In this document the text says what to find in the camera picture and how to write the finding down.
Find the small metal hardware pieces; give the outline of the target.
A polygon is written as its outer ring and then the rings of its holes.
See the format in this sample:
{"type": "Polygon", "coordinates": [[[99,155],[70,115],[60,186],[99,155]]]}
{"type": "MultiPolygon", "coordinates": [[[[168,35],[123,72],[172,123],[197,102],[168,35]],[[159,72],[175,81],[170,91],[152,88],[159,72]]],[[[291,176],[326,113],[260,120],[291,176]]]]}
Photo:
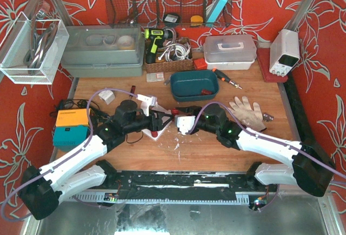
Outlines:
{"type": "Polygon", "coordinates": [[[265,122],[270,122],[270,121],[273,121],[273,120],[274,120],[274,117],[271,116],[270,114],[264,113],[264,114],[263,114],[263,120],[264,120],[265,122]]]}

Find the white clear lidded case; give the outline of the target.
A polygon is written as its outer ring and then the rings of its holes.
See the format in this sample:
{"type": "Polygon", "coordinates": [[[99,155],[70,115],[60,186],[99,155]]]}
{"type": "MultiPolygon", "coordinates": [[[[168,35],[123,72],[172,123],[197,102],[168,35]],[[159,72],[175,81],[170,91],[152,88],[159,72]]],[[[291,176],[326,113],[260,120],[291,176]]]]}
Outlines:
{"type": "Polygon", "coordinates": [[[209,70],[248,70],[257,57],[251,35],[209,36],[203,51],[209,70]]]}

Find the woven brown basket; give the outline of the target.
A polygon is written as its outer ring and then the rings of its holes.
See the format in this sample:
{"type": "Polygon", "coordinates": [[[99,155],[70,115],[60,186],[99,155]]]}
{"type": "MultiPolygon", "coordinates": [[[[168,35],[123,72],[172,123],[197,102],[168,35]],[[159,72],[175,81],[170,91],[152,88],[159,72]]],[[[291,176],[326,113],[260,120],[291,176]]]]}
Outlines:
{"type": "Polygon", "coordinates": [[[148,64],[144,59],[143,65],[147,73],[191,71],[194,69],[191,51],[189,52],[189,58],[185,60],[148,64]]]}

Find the white work glove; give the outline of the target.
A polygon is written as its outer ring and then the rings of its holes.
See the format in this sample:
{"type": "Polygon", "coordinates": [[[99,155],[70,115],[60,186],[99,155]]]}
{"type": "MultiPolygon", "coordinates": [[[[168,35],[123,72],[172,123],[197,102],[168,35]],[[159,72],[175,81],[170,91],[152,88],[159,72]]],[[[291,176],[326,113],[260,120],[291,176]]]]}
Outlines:
{"type": "Polygon", "coordinates": [[[229,105],[229,110],[242,124],[257,132],[262,132],[266,129],[263,123],[263,114],[257,102],[253,102],[250,105],[247,96],[243,96],[242,99],[235,96],[234,101],[229,102],[229,105]]]}

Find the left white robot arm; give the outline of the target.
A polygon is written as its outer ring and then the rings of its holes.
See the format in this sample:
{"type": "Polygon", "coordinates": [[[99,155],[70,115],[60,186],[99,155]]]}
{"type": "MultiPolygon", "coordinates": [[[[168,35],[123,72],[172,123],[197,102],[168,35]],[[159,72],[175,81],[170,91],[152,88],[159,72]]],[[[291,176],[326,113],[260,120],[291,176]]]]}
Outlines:
{"type": "Polygon", "coordinates": [[[115,114],[97,127],[89,138],[63,157],[39,169],[30,166],[23,174],[18,195],[33,217],[51,215],[61,202],[90,187],[112,182],[116,170],[101,160],[83,170],[125,141],[128,134],[163,130],[174,118],[170,113],[149,109],[144,112],[133,100],[124,100],[115,114]]]}

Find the yellow tape measure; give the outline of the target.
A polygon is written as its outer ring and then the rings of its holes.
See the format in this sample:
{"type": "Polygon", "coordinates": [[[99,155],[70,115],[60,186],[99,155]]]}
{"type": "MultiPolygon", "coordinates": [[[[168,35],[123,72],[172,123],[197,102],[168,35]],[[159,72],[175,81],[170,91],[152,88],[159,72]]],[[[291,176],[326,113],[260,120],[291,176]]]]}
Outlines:
{"type": "Polygon", "coordinates": [[[191,27],[199,27],[204,23],[204,19],[200,15],[193,15],[190,17],[190,26],[191,27]]]}

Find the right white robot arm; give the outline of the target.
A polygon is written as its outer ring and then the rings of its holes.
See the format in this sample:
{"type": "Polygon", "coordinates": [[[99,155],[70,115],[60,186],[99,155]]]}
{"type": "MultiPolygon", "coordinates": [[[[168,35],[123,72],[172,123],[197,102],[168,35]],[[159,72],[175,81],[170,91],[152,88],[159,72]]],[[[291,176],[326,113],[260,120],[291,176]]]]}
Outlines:
{"type": "Polygon", "coordinates": [[[335,164],[317,141],[290,141],[262,134],[229,120],[226,110],[217,102],[179,110],[182,114],[176,115],[175,123],[181,134],[199,130],[214,133],[225,147],[258,153],[278,161],[278,164],[252,164],[250,184],[297,185],[312,196],[324,196],[335,164]]]}

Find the small orange red box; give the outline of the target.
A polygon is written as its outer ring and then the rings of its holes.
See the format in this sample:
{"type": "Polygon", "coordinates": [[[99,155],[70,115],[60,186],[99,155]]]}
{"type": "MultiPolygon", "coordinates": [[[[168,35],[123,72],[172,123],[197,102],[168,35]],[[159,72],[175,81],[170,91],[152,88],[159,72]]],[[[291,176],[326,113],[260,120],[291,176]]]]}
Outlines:
{"type": "Polygon", "coordinates": [[[206,70],[208,67],[204,58],[194,59],[193,64],[195,70],[206,70]]]}

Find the red spring front tray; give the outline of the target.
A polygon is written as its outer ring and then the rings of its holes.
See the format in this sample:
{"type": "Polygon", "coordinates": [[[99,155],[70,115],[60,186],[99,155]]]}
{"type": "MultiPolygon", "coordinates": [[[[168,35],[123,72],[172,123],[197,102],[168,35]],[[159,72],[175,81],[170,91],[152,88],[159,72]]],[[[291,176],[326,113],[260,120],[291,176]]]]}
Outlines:
{"type": "Polygon", "coordinates": [[[201,91],[201,95],[211,95],[211,94],[212,94],[212,91],[210,91],[210,90],[203,89],[201,91]]]}

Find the red large spring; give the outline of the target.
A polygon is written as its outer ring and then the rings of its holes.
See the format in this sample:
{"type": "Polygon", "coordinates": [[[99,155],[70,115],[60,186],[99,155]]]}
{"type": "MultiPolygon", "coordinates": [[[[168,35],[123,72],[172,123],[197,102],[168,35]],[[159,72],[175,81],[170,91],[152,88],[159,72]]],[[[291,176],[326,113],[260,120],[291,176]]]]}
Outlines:
{"type": "Polygon", "coordinates": [[[153,138],[158,137],[158,132],[157,132],[157,131],[151,131],[151,136],[152,136],[153,138]]]}

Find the small white cube block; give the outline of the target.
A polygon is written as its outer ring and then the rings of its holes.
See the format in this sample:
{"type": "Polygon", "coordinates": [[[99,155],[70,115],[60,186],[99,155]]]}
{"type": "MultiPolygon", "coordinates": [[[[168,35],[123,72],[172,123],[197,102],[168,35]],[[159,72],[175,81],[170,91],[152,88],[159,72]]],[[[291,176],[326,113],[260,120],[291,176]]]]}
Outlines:
{"type": "Polygon", "coordinates": [[[109,105],[113,100],[115,100],[115,94],[112,90],[103,90],[98,94],[99,98],[109,105]]]}

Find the green black cordless drill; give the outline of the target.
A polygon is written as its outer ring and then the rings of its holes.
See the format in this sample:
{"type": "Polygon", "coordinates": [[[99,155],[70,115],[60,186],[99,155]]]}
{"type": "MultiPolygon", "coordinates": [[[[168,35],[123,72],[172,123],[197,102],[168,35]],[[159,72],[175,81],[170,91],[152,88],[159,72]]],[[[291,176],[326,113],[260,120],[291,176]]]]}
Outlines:
{"type": "Polygon", "coordinates": [[[145,61],[148,64],[155,63],[158,48],[163,46],[166,39],[173,38],[173,32],[169,29],[146,28],[144,37],[150,41],[145,54],[145,61]]]}

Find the clear acrylic side bin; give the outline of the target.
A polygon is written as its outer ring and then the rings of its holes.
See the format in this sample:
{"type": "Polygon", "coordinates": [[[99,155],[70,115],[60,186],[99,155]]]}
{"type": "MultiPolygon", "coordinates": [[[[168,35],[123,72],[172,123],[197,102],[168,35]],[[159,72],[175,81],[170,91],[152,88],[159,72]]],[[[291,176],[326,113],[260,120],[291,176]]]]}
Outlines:
{"type": "Polygon", "coordinates": [[[32,22],[20,13],[15,27],[1,51],[1,73],[15,84],[51,85],[69,39],[63,21],[32,22]]]}

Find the blue white book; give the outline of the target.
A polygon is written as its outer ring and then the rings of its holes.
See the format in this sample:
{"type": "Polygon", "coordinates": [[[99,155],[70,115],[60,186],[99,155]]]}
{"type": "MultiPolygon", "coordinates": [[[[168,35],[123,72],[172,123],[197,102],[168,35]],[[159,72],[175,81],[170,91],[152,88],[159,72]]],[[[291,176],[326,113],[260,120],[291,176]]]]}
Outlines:
{"type": "Polygon", "coordinates": [[[228,0],[214,0],[207,8],[206,8],[206,26],[212,27],[215,23],[216,19],[219,17],[223,8],[226,6],[228,0]]]}

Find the black round tape measure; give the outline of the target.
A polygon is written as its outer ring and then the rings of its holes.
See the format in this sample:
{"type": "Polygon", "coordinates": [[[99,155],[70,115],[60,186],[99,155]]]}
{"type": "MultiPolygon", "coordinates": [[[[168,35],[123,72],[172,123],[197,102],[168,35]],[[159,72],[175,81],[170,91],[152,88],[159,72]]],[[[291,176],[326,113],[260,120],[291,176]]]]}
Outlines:
{"type": "Polygon", "coordinates": [[[169,13],[165,14],[163,17],[163,23],[166,27],[174,28],[179,25],[180,23],[180,16],[177,13],[169,13]]]}

